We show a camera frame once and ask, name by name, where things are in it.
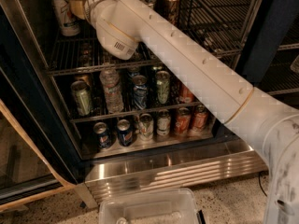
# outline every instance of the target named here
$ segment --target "beer can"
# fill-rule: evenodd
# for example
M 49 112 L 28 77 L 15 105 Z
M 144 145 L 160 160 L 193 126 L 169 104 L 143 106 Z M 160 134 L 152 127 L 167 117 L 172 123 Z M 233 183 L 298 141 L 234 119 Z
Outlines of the beer can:
M 190 110 L 186 107 L 179 108 L 176 114 L 175 134 L 186 134 L 189 128 L 190 119 Z
M 52 0 L 52 6 L 56 15 L 62 35 L 71 36 L 80 33 L 77 18 L 70 10 L 66 0 Z
M 194 94 L 183 83 L 179 87 L 179 101 L 184 104 L 194 101 Z
M 149 6 L 151 9 L 155 9 L 157 0 L 140 0 L 145 5 Z
M 180 0 L 164 0 L 164 17 L 173 25 L 178 26 Z
M 100 148 L 109 148 L 112 146 L 110 132 L 104 122 L 94 124 L 93 131 L 96 134 L 98 146 Z
M 156 74 L 156 87 L 158 101 L 165 104 L 168 100 L 170 91 L 170 75 L 166 71 L 159 71 Z
M 147 107 L 148 85 L 147 78 L 144 76 L 135 76 L 133 81 L 133 98 L 135 108 L 145 109 Z
M 204 105 L 197 105 L 194 109 L 190 128 L 195 132 L 202 131 L 206 126 L 208 112 Z
M 140 139 L 148 141 L 153 137 L 153 118 L 150 114 L 142 114 L 139 117 Z
M 93 110 L 91 89 L 85 81 L 75 81 L 71 85 L 72 95 L 77 104 L 77 111 L 80 116 L 87 116 Z
M 133 141 L 133 131 L 130 121 L 127 119 L 121 119 L 118 121 L 117 131 L 120 145 L 124 147 L 130 146 Z
M 130 79 L 132 79 L 135 76 L 140 75 L 140 67 L 139 66 L 131 66 L 131 67 L 127 68 L 127 74 Z
M 168 135 L 170 132 L 171 116 L 167 109 L 160 110 L 157 118 L 157 134 L 160 136 Z
M 76 74 L 74 75 L 74 79 L 76 81 L 83 80 L 88 84 L 91 91 L 93 90 L 93 75 L 90 73 L 84 73 L 84 74 Z

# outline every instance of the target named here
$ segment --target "blue can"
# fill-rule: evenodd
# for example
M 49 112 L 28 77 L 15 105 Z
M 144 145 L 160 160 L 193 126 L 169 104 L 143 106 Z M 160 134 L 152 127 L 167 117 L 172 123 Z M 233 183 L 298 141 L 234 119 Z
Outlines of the blue can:
M 127 119 L 121 119 L 117 124 L 118 137 L 120 145 L 128 147 L 133 141 L 133 129 L 131 123 Z
M 136 109 L 147 108 L 149 89 L 147 81 L 147 78 L 141 75 L 133 77 L 133 100 Z
M 98 146 L 100 148 L 109 148 L 112 146 L 110 132 L 104 122 L 94 124 L 93 131 L 96 134 Z

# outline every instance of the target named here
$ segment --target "plastic container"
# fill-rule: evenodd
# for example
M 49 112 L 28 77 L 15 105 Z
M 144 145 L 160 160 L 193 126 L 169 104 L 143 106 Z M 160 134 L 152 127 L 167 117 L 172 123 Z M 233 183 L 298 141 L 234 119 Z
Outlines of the plastic container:
M 120 196 L 103 201 L 99 224 L 198 224 L 189 189 L 169 189 Z
M 115 69 L 103 70 L 100 74 L 100 80 L 103 85 L 108 112 L 121 112 L 123 101 L 119 73 Z

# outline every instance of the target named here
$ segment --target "orange can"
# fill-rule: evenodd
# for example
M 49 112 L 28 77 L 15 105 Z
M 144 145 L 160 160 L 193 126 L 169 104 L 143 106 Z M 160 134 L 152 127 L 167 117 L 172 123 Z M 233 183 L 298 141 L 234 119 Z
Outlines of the orange can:
M 180 83 L 179 101 L 185 104 L 194 101 L 194 94 L 183 83 Z

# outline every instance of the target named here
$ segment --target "red can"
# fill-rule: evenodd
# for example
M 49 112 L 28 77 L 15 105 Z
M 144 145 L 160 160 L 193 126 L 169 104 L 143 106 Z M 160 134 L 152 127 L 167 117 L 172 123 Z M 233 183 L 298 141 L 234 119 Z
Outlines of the red can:
M 202 131 L 206 126 L 208 112 L 204 105 L 198 105 L 193 113 L 190 129 L 195 132 Z
M 194 101 L 194 94 L 183 83 L 180 83 L 179 101 L 185 104 Z
M 175 134 L 186 134 L 191 119 L 190 110 L 186 107 L 179 108 L 176 114 Z

